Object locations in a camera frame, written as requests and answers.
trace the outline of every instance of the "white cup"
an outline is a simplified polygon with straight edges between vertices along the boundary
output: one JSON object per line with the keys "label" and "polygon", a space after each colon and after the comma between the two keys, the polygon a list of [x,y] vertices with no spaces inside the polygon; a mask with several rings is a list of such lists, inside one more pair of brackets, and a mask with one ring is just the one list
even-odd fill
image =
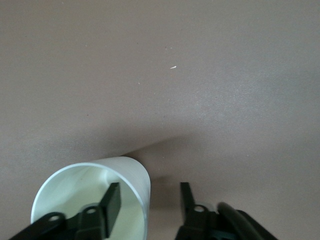
{"label": "white cup", "polygon": [[31,223],[51,212],[71,218],[83,206],[99,203],[116,182],[120,183],[121,209],[108,239],[146,240],[150,178],[138,161],[124,156],[76,163],[55,172],[35,196]]}

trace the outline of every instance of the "brown table surface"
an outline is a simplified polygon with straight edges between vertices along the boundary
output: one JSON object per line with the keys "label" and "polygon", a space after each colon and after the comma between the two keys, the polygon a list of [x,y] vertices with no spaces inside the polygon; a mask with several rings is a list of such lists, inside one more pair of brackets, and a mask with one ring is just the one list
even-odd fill
{"label": "brown table surface", "polygon": [[175,237],[185,181],[319,238],[320,1],[2,1],[0,73],[1,240],[52,173],[122,155],[151,178],[149,240]]}

